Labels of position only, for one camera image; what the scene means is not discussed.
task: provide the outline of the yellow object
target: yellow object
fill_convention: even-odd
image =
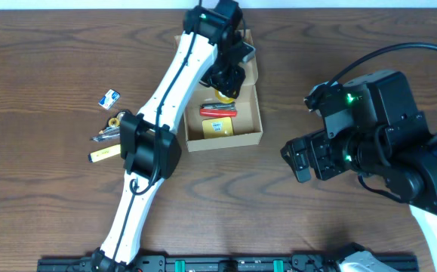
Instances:
[[[108,124],[111,128],[119,127],[119,119],[117,119],[117,118],[111,118],[111,119],[109,120],[109,122],[107,122],[107,124]]]
[[[205,139],[233,136],[232,119],[229,117],[203,120]]]
[[[232,103],[233,101],[235,101],[234,98],[227,97],[226,95],[223,95],[222,93],[220,93],[218,90],[215,90],[215,96],[218,98],[218,100],[221,103],[229,104],[229,103]]]
[[[94,151],[89,154],[89,162],[99,162],[102,159],[107,159],[111,156],[121,154],[121,144],[116,144],[112,147],[104,148],[103,150]]]

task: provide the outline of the yellow sticky note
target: yellow sticky note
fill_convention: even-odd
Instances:
[[[230,117],[203,120],[205,139],[233,136],[232,119]]]

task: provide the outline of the open cardboard box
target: open cardboard box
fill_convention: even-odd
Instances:
[[[175,41],[178,45],[180,37],[176,36]],[[250,30],[247,30],[245,41],[253,45]],[[255,88],[255,82],[258,79],[257,60],[254,57],[248,63],[240,63],[240,66],[245,69],[246,78],[240,89],[240,95],[235,100],[237,116],[232,117],[233,136],[205,139],[202,122],[205,119],[213,119],[213,117],[200,116],[200,105],[220,101],[215,97],[213,88],[198,85],[184,113],[186,145],[189,152],[260,143],[263,128]]]

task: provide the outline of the wood grain surface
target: wood grain surface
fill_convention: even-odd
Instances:
[[[136,110],[174,56],[184,11],[0,11],[0,271],[35,271],[45,256],[80,256],[103,242],[123,186],[111,144],[89,141],[116,109]],[[325,251],[355,241],[413,252],[432,271],[406,205],[364,190],[348,172],[298,184],[279,155],[322,127],[303,105],[312,86],[385,45],[436,42],[436,10],[245,10],[257,47],[260,145],[187,153],[157,193],[142,247],[172,255]],[[437,131],[437,53],[401,51],[361,65],[406,73]],[[97,102],[122,95],[112,111]],[[379,179],[371,186],[380,187]]]

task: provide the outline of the yellow marker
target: yellow marker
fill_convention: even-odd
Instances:
[[[121,144],[116,144],[112,147],[104,148],[103,150],[94,151],[88,155],[88,158],[89,162],[99,162],[102,159],[107,159],[119,154],[121,154]]]

